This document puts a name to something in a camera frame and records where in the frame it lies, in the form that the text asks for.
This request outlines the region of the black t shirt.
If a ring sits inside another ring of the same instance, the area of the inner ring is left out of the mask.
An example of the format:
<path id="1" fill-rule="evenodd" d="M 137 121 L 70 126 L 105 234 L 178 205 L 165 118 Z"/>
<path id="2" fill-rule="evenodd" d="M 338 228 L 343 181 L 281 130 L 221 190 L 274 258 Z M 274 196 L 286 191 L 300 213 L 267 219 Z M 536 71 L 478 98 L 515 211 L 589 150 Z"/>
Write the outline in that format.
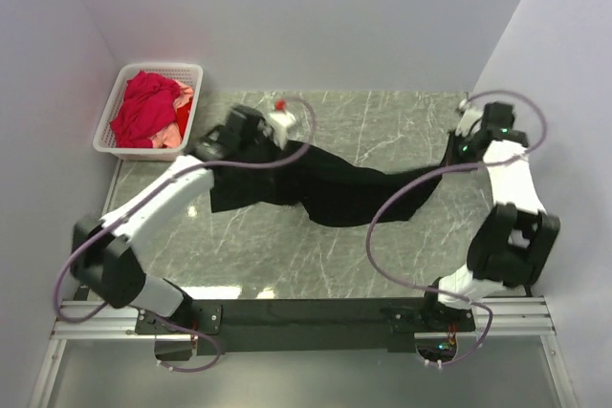
<path id="1" fill-rule="evenodd" d="M 228 158 L 229 161 L 277 161 L 242 160 L 244 144 L 237 154 Z M 283 149 L 281 160 L 295 153 L 302 145 L 303 142 L 290 140 Z M 445 165 L 448 165 L 447 151 L 439 166 Z M 366 225 L 393 194 L 439 166 L 385 173 L 358 167 L 326 150 L 310 146 L 297 161 L 279 168 L 220 168 L 210 191 L 210 209 L 218 213 L 259 203 L 277 206 L 300 204 L 309 219 L 318 225 Z M 408 221 L 429 199 L 441 179 L 430 179 L 408 191 L 383 213 L 379 222 Z"/>

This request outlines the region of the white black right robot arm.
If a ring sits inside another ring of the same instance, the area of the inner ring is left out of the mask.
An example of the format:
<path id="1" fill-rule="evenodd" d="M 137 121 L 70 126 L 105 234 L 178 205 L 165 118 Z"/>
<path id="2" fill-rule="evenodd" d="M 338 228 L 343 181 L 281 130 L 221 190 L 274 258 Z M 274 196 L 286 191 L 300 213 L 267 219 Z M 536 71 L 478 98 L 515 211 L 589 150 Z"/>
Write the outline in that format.
<path id="1" fill-rule="evenodd" d="M 514 128 L 514 107 L 490 102 L 458 106 L 454 132 L 461 161 L 482 161 L 492 190 L 492 210 L 470 243 L 466 263 L 435 281 L 438 293 L 420 307 L 420 319 L 442 330 L 453 310 L 466 310 L 493 293 L 530 287 L 539 278 L 560 231 L 559 217 L 547 213 L 536 194 L 527 135 Z"/>

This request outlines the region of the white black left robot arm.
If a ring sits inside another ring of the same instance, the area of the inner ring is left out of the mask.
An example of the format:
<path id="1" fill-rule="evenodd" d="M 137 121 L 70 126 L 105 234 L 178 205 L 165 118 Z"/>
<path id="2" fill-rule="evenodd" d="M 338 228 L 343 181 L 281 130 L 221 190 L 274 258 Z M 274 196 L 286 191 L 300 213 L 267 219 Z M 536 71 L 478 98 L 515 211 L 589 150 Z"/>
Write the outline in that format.
<path id="1" fill-rule="evenodd" d="M 157 314 L 169 333 L 184 331 L 193 316 L 191 297 L 168 280 L 147 274 L 139 253 L 148 240 L 191 201 L 209 194 L 212 204 L 247 206 L 261 200 L 297 118 L 280 99 L 268 114 L 233 107 L 153 183 L 99 219 L 74 226 L 73 253 L 65 268 L 115 309 Z"/>

